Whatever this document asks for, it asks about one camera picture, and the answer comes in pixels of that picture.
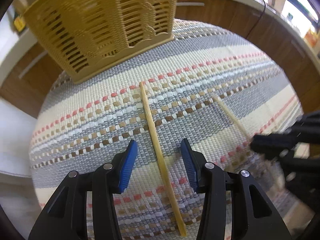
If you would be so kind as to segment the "striped woven table mat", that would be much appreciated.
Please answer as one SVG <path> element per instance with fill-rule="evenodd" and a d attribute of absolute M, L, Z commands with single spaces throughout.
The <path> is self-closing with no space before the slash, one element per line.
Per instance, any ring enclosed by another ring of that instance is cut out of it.
<path fill-rule="evenodd" d="M 144 82 L 170 181 L 195 239 L 204 196 L 191 188 L 180 154 L 187 138 L 208 161 L 253 174 L 281 217 L 299 200 L 284 187 L 278 163 L 249 149 L 218 96 L 250 136 L 281 132 L 302 107 L 284 71 L 244 38 L 214 25 L 176 20 L 174 40 L 75 84 L 62 73 L 38 116 L 29 158 L 35 193 L 45 206 L 69 171 L 92 172 L 138 144 L 128 188 L 114 202 L 124 239 L 179 239 L 149 133 L 139 83 Z"/>

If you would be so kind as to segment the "yellow plastic utensil basket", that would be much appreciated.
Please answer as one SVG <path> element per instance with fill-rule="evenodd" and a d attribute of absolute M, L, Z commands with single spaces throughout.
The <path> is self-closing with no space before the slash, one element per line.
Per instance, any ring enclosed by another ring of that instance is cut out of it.
<path fill-rule="evenodd" d="M 81 83 L 171 41 L 177 0 L 36 0 L 24 19 L 55 62 Z"/>

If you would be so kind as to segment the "wooden chopstick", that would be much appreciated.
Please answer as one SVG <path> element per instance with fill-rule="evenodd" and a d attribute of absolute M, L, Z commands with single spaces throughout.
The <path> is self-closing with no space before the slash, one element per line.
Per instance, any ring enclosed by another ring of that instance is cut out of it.
<path fill-rule="evenodd" d="M 139 87 L 140 87 L 140 93 L 141 93 L 141 98 L 142 98 L 142 104 L 143 104 L 146 120 L 147 120 L 148 127 L 149 127 L 149 133 L 150 133 L 150 137 L 152 140 L 153 148 L 155 150 L 158 168 L 159 168 L 159 171 L 161 174 L 164 188 L 165 188 L 167 197 L 169 198 L 169 202 L 171 204 L 171 208 L 174 213 L 180 235 L 182 237 L 186 237 L 187 236 L 186 226 L 183 221 L 180 209 L 178 207 L 178 203 L 177 203 L 177 200 L 175 197 L 174 190 L 172 188 L 172 184 L 171 184 L 170 177 L 169 177 L 169 172 L 168 172 L 167 166 L 165 164 L 164 156 L 163 156 L 163 153 L 161 150 L 161 146 L 160 146 L 159 139 L 158 139 L 158 134 L 156 131 L 155 122 L 153 121 L 153 118 L 152 118 L 152 113 L 151 113 L 151 109 L 149 106 L 149 101 L 148 101 L 148 97 L 147 97 L 147 94 L 146 94 L 146 91 L 144 88 L 143 81 L 139 83 Z"/>
<path fill-rule="evenodd" d="M 251 142 L 252 137 L 246 131 L 244 126 L 240 123 L 239 119 L 233 114 L 233 112 L 223 103 L 223 101 L 216 95 L 213 95 L 213 100 L 222 108 L 225 114 L 231 119 L 235 126 L 240 130 L 242 135 L 246 138 L 248 142 Z"/>

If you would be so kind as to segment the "red label sauce bottle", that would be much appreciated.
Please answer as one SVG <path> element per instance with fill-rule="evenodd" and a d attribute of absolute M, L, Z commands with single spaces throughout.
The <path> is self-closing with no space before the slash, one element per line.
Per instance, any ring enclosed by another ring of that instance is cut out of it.
<path fill-rule="evenodd" d="M 13 24 L 19 34 L 24 32 L 24 30 L 26 28 L 25 20 L 23 19 L 21 14 L 16 9 L 14 9 Z"/>

